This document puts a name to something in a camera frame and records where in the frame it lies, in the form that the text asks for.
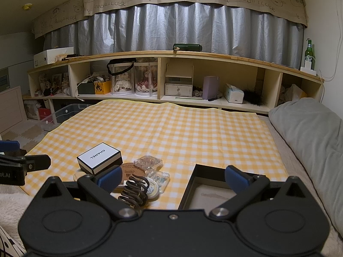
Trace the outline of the white Chanel box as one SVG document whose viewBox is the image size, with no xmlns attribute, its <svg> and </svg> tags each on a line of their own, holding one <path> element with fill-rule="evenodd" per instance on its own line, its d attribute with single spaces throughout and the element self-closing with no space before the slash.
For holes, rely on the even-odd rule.
<svg viewBox="0 0 343 257">
<path fill-rule="evenodd" d="M 121 151 L 102 142 L 77 156 L 80 169 L 96 175 L 114 165 L 122 165 Z"/>
</svg>

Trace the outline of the round cork coaster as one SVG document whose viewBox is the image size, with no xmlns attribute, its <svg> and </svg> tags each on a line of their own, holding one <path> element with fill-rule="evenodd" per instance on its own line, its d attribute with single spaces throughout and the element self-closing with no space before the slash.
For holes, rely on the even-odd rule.
<svg viewBox="0 0 343 257">
<path fill-rule="evenodd" d="M 129 180 L 129 177 L 132 175 L 145 176 L 145 171 L 135 166 L 134 163 L 123 163 L 120 165 L 120 168 L 122 169 L 122 181 L 118 187 L 123 187 L 124 183 Z"/>
</svg>

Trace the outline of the black tray box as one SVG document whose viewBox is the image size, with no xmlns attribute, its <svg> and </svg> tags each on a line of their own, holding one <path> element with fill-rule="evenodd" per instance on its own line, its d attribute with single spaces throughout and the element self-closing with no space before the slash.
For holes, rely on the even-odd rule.
<svg viewBox="0 0 343 257">
<path fill-rule="evenodd" d="M 199 210 L 209 215 L 214 208 L 235 196 L 224 178 L 226 168 L 197 164 L 179 204 L 179 211 Z"/>
</svg>

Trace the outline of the white fluffy rug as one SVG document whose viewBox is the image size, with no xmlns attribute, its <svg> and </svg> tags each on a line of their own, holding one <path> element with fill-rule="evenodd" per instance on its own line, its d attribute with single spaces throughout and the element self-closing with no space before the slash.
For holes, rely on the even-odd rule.
<svg viewBox="0 0 343 257">
<path fill-rule="evenodd" d="M 1 184 L 1 227 L 21 247 L 23 243 L 18 233 L 18 223 L 33 197 L 18 186 Z"/>
</svg>

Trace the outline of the clear plastic lash case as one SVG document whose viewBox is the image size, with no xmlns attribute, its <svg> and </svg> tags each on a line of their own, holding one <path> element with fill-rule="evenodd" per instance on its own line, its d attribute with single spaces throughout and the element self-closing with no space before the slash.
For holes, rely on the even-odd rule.
<svg viewBox="0 0 343 257">
<path fill-rule="evenodd" d="M 145 155 L 134 160 L 134 165 L 142 170 L 160 170 L 160 168 L 163 166 L 163 161 L 151 155 Z"/>
</svg>

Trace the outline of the grey bed sheet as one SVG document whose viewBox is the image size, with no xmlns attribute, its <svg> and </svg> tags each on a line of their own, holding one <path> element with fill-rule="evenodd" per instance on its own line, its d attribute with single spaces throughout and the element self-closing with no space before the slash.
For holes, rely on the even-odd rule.
<svg viewBox="0 0 343 257">
<path fill-rule="evenodd" d="M 281 160 L 286 167 L 286 171 L 289 176 L 298 176 L 308 190 L 311 192 L 312 196 L 315 198 L 317 203 L 319 204 L 320 208 L 326 215 L 327 219 L 330 217 L 328 216 L 326 210 L 324 209 L 323 203 L 319 198 L 316 189 L 312 183 L 311 178 L 308 176 L 305 168 L 303 167 L 302 163 L 297 159 L 294 152 L 291 150 L 290 146 L 286 143 L 286 141 L 282 138 L 282 136 L 276 131 L 274 126 L 271 124 L 270 120 L 266 116 L 258 115 L 257 116 L 268 128 L 275 145 L 278 149 L 280 154 Z M 338 231 L 334 228 L 331 222 L 330 224 L 330 233 L 329 236 L 324 244 L 322 249 L 322 255 L 324 256 L 342 256 L 342 238 Z"/>
</svg>

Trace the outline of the clear packet with trinkets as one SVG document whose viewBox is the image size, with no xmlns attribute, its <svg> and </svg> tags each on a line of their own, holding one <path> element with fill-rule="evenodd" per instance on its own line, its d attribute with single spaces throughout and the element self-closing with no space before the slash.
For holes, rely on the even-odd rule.
<svg viewBox="0 0 343 257">
<path fill-rule="evenodd" d="M 157 183 L 160 194 L 164 193 L 168 183 L 170 182 L 170 174 L 159 170 L 149 169 L 145 172 L 145 176 Z"/>
</svg>

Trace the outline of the yellow white checkered cloth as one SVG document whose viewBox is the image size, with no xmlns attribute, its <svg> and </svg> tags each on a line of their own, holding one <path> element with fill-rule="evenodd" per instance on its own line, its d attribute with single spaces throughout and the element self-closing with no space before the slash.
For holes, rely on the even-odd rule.
<svg viewBox="0 0 343 257">
<path fill-rule="evenodd" d="M 73 180 L 77 157 L 100 143 L 120 150 L 126 163 L 145 155 L 162 160 L 170 182 L 153 209 L 179 206 L 196 164 L 233 165 L 272 181 L 288 176 L 266 124 L 254 113 L 104 100 L 63 122 L 31 150 L 48 155 L 51 166 L 29 173 L 24 192 L 34 196 L 50 176 Z"/>
</svg>

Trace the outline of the black fluffy item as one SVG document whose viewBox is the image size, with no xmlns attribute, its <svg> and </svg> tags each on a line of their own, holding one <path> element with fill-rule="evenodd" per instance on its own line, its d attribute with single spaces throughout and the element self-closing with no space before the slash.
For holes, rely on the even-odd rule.
<svg viewBox="0 0 343 257">
<path fill-rule="evenodd" d="M 243 92 L 245 102 L 256 106 L 264 106 L 266 104 L 265 99 L 260 91 L 244 89 Z"/>
</svg>

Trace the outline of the grey pillow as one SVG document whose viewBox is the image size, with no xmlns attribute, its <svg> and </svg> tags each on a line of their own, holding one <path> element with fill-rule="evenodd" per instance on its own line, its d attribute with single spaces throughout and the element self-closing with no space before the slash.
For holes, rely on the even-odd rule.
<svg viewBox="0 0 343 257">
<path fill-rule="evenodd" d="M 283 103 L 269 119 L 302 163 L 342 234 L 342 119 L 312 98 Z"/>
</svg>

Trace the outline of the white tissue box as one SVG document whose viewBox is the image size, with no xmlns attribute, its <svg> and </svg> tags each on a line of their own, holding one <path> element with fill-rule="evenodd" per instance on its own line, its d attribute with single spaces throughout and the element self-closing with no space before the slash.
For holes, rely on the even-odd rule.
<svg viewBox="0 0 343 257">
<path fill-rule="evenodd" d="M 244 92 L 233 85 L 226 84 L 224 97 L 229 103 L 242 104 L 244 100 Z"/>
</svg>

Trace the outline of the yellow black box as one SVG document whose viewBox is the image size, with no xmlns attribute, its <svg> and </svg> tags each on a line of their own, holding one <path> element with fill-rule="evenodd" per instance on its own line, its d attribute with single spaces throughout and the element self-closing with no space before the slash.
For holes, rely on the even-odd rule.
<svg viewBox="0 0 343 257">
<path fill-rule="evenodd" d="M 94 87 L 95 87 L 96 95 L 106 95 L 110 93 L 111 80 L 104 81 L 104 82 L 96 81 L 94 82 Z"/>
</svg>

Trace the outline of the purple box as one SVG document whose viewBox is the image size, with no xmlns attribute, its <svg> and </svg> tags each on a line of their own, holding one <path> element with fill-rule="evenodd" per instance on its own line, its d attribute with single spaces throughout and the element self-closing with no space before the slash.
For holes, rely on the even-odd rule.
<svg viewBox="0 0 343 257">
<path fill-rule="evenodd" d="M 205 76 L 203 79 L 202 99 L 214 100 L 219 91 L 220 78 L 218 76 Z"/>
</svg>

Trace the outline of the small wooden drawer organizer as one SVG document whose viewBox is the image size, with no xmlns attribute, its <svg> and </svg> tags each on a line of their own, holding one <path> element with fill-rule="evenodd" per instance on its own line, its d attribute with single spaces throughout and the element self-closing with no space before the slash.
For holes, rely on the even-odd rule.
<svg viewBox="0 0 343 257">
<path fill-rule="evenodd" d="M 194 67 L 192 64 L 169 62 L 166 67 L 164 94 L 191 97 L 193 95 L 193 75 Z"/>
</svg>

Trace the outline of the green glass bottle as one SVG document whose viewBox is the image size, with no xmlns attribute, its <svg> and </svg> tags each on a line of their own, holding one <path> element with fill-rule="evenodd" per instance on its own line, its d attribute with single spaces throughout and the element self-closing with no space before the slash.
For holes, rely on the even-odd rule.
<svg viewBox="0 0 343 257">
<path fill-rule="evenodd" d="M 304 67 L 306 69 L 314 70 L 314 64 L 315 64 L 315 56 L 314 56 L 314 52 L 313 52 L 312 40 L 310 38 L 308 38 L 307 39 L 307 47 L 305 50 Z"/>
</svg>

